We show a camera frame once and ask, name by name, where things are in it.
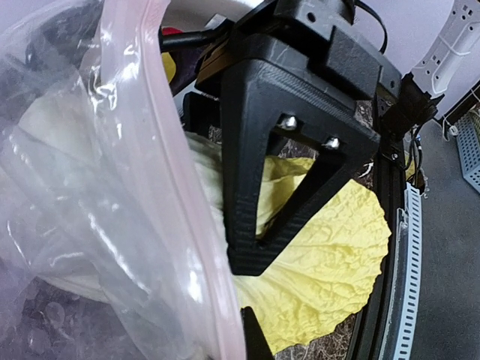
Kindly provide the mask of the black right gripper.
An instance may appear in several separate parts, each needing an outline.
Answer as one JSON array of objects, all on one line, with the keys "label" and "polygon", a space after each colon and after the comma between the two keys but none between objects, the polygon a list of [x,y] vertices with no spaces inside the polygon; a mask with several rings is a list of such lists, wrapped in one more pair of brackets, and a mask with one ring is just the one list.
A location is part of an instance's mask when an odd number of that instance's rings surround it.
[{"label": "black right gripper", "polygon": [[314,85],[325,81],[355,100],[376,93],[397,100],[400,72],[344,15],[326,1],[264,1],[205,51],[196,87],[219,95],[224,71],[261,60]]}]

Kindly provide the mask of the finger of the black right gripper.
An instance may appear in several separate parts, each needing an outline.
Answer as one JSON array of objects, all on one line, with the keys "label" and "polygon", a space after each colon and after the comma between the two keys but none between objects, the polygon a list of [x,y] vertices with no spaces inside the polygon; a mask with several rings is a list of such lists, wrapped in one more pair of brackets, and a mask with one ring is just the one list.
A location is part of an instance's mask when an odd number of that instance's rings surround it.
[{"label": "finger of the black right gripper", "polygon": [[379,135],[342,103],[261,60],[223,75],[223,209],[235,275],[261,275],[370,160]]}]

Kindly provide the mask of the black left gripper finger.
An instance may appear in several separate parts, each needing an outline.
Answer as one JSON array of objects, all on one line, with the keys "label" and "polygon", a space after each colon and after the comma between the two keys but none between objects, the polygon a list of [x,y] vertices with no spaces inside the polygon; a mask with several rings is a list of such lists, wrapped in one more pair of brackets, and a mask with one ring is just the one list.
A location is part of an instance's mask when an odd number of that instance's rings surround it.
[{"label": "black left gripper finger", "polygon": [[263,330],[251,307],[241,309],[247,360],[274,360]]}]

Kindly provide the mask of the clear zip top bag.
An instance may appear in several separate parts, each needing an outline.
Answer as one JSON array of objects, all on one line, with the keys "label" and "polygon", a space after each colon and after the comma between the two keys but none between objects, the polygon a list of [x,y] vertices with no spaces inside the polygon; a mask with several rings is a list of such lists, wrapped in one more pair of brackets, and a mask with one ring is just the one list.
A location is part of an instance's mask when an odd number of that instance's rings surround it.
[{"label": "clear zip top bag", "polygon": [[3,359],[247,356],[167,5],[51,1],[1,35]]}]

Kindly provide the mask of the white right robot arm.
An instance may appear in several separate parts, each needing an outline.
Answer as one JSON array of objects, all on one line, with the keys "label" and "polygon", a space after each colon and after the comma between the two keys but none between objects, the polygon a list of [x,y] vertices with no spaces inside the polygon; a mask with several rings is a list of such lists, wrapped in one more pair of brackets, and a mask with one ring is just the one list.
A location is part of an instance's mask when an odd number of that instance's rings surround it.
[{"label": "white right robot arm", "polygon": [[[432,119],[479,40],[479,3],[456,1],[424,58],[401,74],[353,26],[356,1],[265,1],[215,41],[196,87],[219,100],[227,255],[261,275],[371,159]],[[266,155],[281,137],[316,150],[307,175],[257,231]]]}]

